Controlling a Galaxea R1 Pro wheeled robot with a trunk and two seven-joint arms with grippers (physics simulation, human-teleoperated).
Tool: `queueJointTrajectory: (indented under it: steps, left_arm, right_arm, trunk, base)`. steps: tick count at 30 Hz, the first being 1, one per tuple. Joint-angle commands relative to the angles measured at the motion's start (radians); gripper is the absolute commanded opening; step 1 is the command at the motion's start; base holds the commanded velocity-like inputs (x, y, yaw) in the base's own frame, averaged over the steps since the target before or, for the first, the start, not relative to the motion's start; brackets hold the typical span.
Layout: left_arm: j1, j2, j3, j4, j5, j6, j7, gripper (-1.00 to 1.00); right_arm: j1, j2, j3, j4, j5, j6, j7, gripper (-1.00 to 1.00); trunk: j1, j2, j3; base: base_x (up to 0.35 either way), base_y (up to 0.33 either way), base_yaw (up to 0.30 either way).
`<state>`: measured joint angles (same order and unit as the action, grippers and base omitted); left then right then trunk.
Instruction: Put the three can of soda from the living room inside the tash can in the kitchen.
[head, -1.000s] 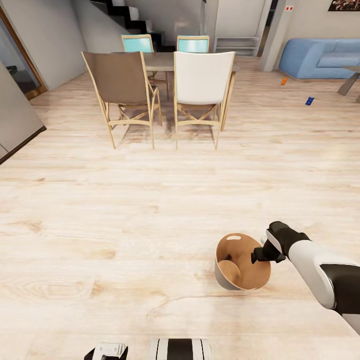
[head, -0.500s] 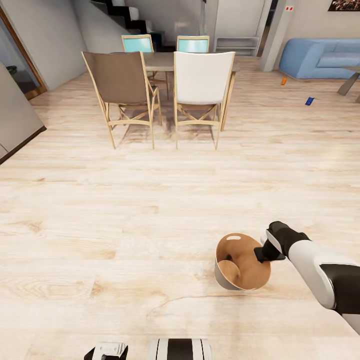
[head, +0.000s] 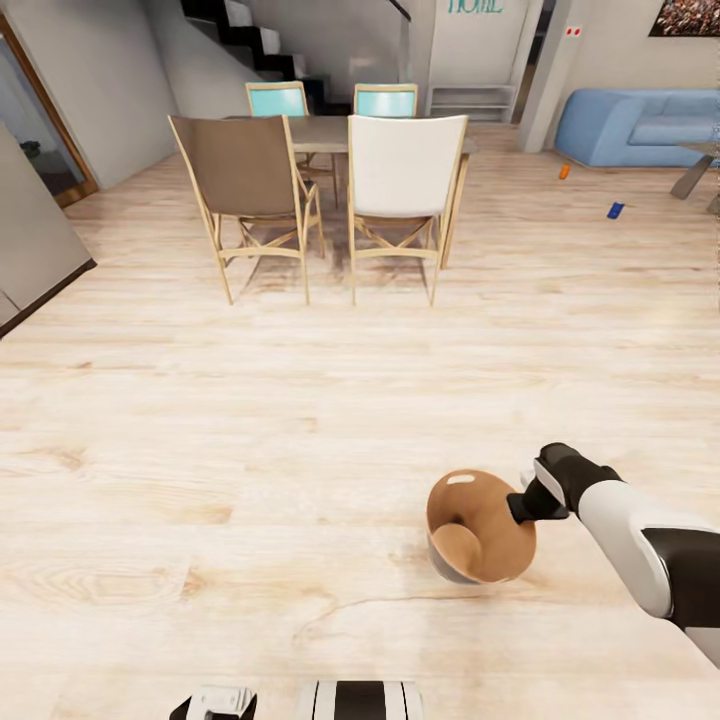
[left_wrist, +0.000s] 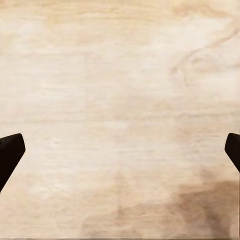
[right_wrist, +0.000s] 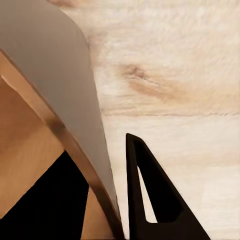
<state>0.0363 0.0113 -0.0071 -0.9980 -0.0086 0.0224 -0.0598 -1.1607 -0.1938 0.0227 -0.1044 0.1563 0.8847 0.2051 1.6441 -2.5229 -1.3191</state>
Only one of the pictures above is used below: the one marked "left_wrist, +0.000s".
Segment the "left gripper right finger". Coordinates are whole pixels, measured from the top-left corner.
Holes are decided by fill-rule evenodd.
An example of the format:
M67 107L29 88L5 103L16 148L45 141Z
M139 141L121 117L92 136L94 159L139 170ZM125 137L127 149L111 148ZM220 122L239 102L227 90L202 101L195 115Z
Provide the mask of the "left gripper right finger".
M240 134L229 133L224 150L240 172Z

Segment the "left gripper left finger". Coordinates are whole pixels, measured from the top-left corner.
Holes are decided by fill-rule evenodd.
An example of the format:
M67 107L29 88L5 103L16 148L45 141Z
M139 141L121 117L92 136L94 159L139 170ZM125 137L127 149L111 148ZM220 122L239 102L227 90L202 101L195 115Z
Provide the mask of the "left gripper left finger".
M0 138L0 192L25 151L21 133Z

